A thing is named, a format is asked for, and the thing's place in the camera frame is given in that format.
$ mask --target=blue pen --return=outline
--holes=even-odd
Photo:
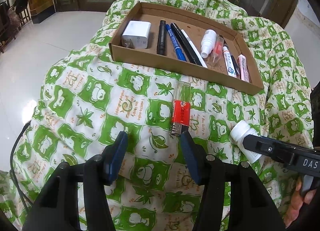
[[[181,48],[179,47],[179,44],[178,44],[178,41],[175,37],[175,35],[173,34],[173,31],[171,30],[171,27],[169,26],[169,24],[166,24],[165,27],[167,28],[167,32],[171,38],[171,42],[173,44],[173,47],[176,51],[176,54],[177,54],[177,57],[179,60],[182,60],[182,61],[187,61],[186,60],[186,57],[184,56]]]

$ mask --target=charger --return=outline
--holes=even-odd
[[[132,48],[147,48],[151,23],[131,20],[121,36],[121,43],[126,46],[131,41]]]

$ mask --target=spray bottle cap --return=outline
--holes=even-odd
[[[212,48],[210,46],[201,46],[201,57],[202,58],[207,58],[208,55],[211,53]]]
[[[238,142],[243,135],[250,130],[250,125],[247,124],[244,120],[239,121],[235,127],[230,132],[230,136]]]

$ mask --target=cardboard box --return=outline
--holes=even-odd
[[[236,59],[241,53],[247,58],[247,67],[251,83],[242,81],[239,77],[229,76],[224,58],[221,58],[212,69],[178,60],[168,33],[166,39],[166,56],[156,54],[159,23],[162,19],[168,24],[174,22],[180,29],[185,30],[198,50],[201,49],[201,40],[207,29],[213,29],[217,34],[222,35],[229,46],[230,53]],[[130,49],[121,46],[121,35],[130,20],[151,22],[147,49]],[[255,95],[263,89],[263,82],[256,62],[242,36],[214,20],[186,10],[139,2],[118,27],[109,46],[112,59],[117,62],[155,67],[193,76],[236,89],[249,95]]]

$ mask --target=green and white tablecloth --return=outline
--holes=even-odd
[[[256,59],[264,90],[249,96],[189,76],[112,62],[108,42],[138,1],[192,11],[237,30]],[[191,230],[203,187],[192,181],[179,140],[168,132],[178,80],[192,86],[192,137],[223,162],[246,160],[229,137],[243,119],[263,136],[311,147],[309,83],[289,35],[278,24],[248,17],[226,0],[117,0],[90,43],[71,51],[46,75],[31,126],[14,156],[22,190],[35,200],[60,162],[83,163],[126,131],[129,145],[119,178],[105,188],[116,229]],[[252,167],[284,213],[296,174],[265,157]],[[222,230],[228,223],[228,184],[225,190]],[[6,172],[0,175],[0,194],[1,209],[21,229],[26,212]],[[79,212],[85,230],[81,196]]]

